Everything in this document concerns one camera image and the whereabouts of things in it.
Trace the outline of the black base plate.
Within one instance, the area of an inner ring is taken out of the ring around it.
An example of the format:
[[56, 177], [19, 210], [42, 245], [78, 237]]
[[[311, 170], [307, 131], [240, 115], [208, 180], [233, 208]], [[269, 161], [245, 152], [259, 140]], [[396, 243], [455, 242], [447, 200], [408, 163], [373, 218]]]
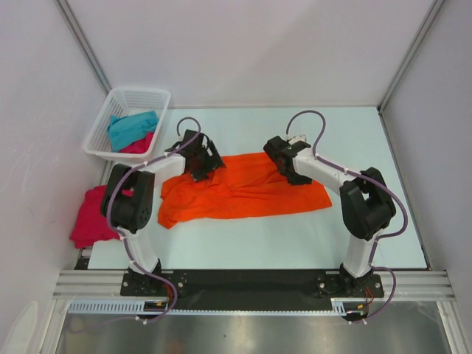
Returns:
[[257, 308], [302, 309], [321, 299], [345, 298], [360, 302], [381, 299], [384, 289], [381, 278], [372, 276], [360, 288], [347, 293], [340, 286], [339, 271], [326, 269], [276, 270], [162, 270], [162, 278], [126, 270], [120, 288], [122, 296], [164, 297], [173, 288], [176, 304], [186, 306], [218, 303], [249, 304]]

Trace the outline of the pink t shirt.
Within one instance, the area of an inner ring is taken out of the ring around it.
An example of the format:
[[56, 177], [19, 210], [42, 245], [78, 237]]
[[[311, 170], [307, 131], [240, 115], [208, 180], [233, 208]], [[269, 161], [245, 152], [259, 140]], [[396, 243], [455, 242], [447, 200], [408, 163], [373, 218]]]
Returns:
[[131, 143], [129, 146], [124, 147], [119, 152], [129, 154], [141, 154], [148, 151], [151, 142], [153, 140], [154, 132], [148, 132], [146, 137]]

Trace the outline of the folded red t shirt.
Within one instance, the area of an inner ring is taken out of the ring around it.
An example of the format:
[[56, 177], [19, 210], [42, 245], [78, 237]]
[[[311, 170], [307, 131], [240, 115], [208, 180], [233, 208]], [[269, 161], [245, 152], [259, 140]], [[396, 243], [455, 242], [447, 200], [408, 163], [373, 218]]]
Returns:
[[106, 186], [96, 186], [88, 190], [79, 208], [77, 220], [69, 239], [76, 249], [93, 246], [98, 241], [119, 240], [119, 235], [109, 229], [100, 207]]

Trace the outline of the aluminium frame rail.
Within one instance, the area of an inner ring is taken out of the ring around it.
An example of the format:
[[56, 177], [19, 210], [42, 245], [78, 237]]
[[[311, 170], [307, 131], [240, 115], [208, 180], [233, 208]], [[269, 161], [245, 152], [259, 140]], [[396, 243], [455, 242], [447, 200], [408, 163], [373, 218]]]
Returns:
[[444, 271], [375, 271], [365, 280], [351, 285], [341, 280], [338, 271], [308, 270], [166, 270], [155, 279], [131, 270], [62, 271], [55, 298], [156, 297], [167, 293], [168, 281], [179, 296], [202, 291], [243, 293], [298, 292], [331, 298], [361, 298], [373, 295], [385, 299], [393, 295], [405, 300], [454, 299], [448, 275]]

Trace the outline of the teal t shirt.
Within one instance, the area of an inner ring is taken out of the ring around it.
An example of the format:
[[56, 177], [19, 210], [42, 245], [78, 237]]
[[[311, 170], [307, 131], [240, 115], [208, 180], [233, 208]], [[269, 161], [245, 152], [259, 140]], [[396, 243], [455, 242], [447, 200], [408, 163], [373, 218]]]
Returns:
[[119, 151], [131, 143], [143, 139], [148, 132], [154, 132], [157, 129], [159, 117], [155, 111], [147, 111], [140, 114], [134, 114], [125, 117], [111, 115], [108, 126], [108, 138], [111, 143], [111, 151]]

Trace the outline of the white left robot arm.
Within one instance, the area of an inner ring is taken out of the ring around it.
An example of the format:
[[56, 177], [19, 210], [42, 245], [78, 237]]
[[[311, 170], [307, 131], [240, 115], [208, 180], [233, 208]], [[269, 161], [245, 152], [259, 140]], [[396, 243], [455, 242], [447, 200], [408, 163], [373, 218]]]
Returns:
[[162, 156], [136, 166], [117, 163], [111, 170], [100, 206], [110, 230], [119, 235], [129, 269], [139, 273], [138, 287], [146, 294], [163, 286], [160, 259], [142, 230], [150, 221], [155, 187], [188, 173], [203, 181], [225, 164], [215, 143], [199, 131], [187, 130]]

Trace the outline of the white plastic mesh basket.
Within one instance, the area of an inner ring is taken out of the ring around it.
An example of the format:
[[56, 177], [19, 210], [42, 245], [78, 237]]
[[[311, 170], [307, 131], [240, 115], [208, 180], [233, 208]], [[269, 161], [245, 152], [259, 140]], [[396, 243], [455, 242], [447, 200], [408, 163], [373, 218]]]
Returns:
[[121, 86], [110, 91], [84, 143], [85, 153], [137, 164], [148, 160], [166, 118], [171, 93]]

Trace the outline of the orange t shirt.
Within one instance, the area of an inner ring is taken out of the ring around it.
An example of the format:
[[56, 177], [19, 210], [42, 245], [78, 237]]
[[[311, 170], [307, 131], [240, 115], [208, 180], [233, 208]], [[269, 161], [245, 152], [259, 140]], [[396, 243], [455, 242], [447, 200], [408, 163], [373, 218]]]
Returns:
[[232, 220], [313, 212], [332, 207], [318, 182], [290, 185], [264, 153], [224, 156], [224, 167], [195, 181], [189, 172], [166, 180], [158, 223], [166, 229], [202, 218]]

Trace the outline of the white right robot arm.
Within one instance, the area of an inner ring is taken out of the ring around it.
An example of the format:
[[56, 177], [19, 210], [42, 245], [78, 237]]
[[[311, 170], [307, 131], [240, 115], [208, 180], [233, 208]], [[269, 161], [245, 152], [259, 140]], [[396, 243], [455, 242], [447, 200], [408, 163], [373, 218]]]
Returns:
[[340, 198], [342, 220], [350, 233], [347, 256], [339, 269], [340, 286], [349, 296], [359, 295], [373, 273], [376, 238], [396, 214], [380, 171], [340, 167], [314, 153], [301, 136], [290, 140], [275, 136], [263, 150], [289, 184], [316, 181]]

